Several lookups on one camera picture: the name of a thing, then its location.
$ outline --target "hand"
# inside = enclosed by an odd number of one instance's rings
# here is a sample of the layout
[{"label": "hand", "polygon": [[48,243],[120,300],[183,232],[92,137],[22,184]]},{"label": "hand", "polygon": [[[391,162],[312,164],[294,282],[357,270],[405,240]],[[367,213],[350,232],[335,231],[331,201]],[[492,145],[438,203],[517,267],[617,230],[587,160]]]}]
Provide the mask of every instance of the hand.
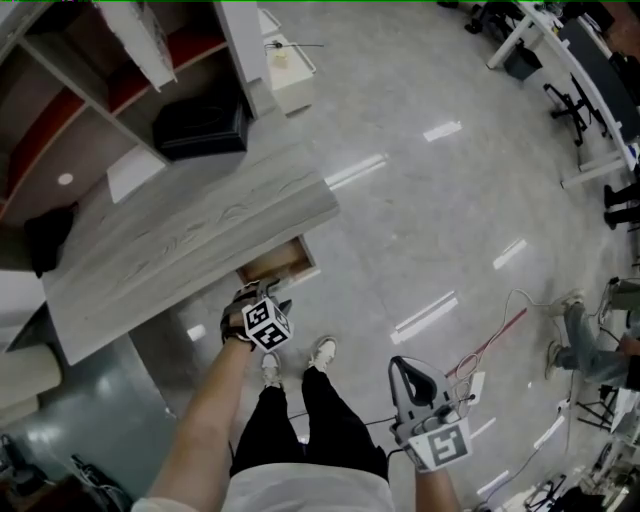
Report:
[{"label": "hand", "polygon": [[627,356],[639,356],[640,341],[625,333],[620,338],[620,351]]}]

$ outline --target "white sneaker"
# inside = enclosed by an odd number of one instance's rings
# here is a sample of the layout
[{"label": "white sneaker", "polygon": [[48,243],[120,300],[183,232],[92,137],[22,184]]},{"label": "white sneaker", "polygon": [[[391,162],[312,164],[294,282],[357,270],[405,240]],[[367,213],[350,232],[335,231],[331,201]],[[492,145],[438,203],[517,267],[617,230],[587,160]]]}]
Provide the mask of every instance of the white sneaker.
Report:
[{"label": "white sneaker", "polygon": [[265,354],[262,358],[262,378],[264,387],[282,387],[282,376],[280,375],[280,358],[274,352]]},{"label": "white sneaker", "polygon": [[574,288],[559,299],[553,301],[548,307],[547,314],[549,316],[562,316],[574,304],[584,303],[584,290],[582,288]]},{"label": "white sneaker", "polygon": [[323,336],[316,342],[316,348],[309,359],[309,368],[314,366],[322,373],[327,372],[327,366],[336,357],[338,342],[333,336]]},{"label": "white sneaker", "polygon": [[559,370],[559,368],[555,365],[556,357],[558,356],[558,352],[562,349],[562,343],[556,340],[551,340],[549,346],[547,347],[547,366],[544,370],[544,378],[550,380]]}]

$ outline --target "desk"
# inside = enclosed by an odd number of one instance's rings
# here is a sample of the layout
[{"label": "desk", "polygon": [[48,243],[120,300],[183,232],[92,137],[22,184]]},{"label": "desk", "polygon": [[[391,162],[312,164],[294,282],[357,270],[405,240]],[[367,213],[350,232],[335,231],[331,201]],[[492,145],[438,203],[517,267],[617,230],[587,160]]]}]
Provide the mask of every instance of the desk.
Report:
[{"label": "desk", "polygon": [[[562,62],[567,66],[569,72],[578,81],[585,94],[593,104],[594,108],[600,111],[616,146],[615,151],[581,164],[580,171],[582,172],[579,175],[574,176],[573,178],[563,180],[561,182],[562,187],[573,187],[575,185],[578,185],[579,183],[583,183],[599,176],[604,176],[605,174],[617,171],[624,167],[626,167],[630,171],[633,170],[636,166],[637,158],[633,156],[633,154],[629,150],[629,147],[622,139],[622,134],[620,132],[620,123],[618,123],[618,121],[614,119],[611,110],[605,103],[602,95],[600,94],[600,91],[593,83],[593,80],[591,80],[582,65],[569,51],[569,42],[561,41],[557,34],[554,32],[554,27],[561,28],[562,23],[554,15],[547,11],[537,11],[534,5],[531,3],[518,2],[517,5],[525,16],[516,26],[513,32],[509,35],[506,41],[502,44],[502,46],[498,48],[498,51],[496,51],[493,57],[489,59],[489,61],[487,62],[487,67],[489,69],[494,69],[496,66],[502,64],[507,55],[515,47],[524,31],[527,30],[531,24],[533,24],[541,32],[549,46],[551,46],[558,57],[560,57]],[[598,41],[598,38],[591,27],[589,27],[587,23],[584,22],[584,20],[581,20],[581,25],[583,25],[587,33],[592,36],[605,56],[610,56],[610,50],[606,47],[603,41]]]},{"label": "desk", "polygon": [[249,89],[246,153],[176,162],[118,204],[103,181],[80,203],[42,279],[70,364],[338,213],[271,92]]}]

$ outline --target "white cabinet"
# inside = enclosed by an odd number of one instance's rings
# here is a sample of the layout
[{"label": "white cabinet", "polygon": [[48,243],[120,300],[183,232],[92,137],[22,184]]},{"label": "white cabinet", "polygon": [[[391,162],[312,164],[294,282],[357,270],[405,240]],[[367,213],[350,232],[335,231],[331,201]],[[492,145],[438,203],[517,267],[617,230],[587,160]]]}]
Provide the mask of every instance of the white cabinet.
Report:
[{"label": "white cabinet", "polygon": [[274,34],[264,40],[265,45],[270,45],[268,48],[276,42],[283,45],[280,51],[286,54],[286,59],[278,61],[278,50],[267,49],[267,66],[273,95],[284,113],[289,114],[313,103],[316,68],[302,48],[289,42],[282,34]]}]

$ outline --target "glove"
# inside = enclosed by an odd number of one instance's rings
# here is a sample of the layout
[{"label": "glove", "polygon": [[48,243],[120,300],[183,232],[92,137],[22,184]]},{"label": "glove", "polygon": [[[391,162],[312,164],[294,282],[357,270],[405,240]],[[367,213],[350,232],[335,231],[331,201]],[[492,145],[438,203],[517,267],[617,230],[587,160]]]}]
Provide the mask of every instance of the glove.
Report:
[{"label": "glove", "polygon": [[256,348],[255,343],[247,335],[244,325],[244,316],[242,309],[245,306],[253,306],[265,297],[269,297],[275,305],[285,315],[291,311],[293,302],[286,300],[282,304],[273,295],[280,283],[278,278],[262,279],[246,284],[236,292],[233,301],[222,312],[220,320],[220,334],[222,335],[222,343],[226,343],[229,338],[236,338],[245,343],[251,344],[251,350]]}]

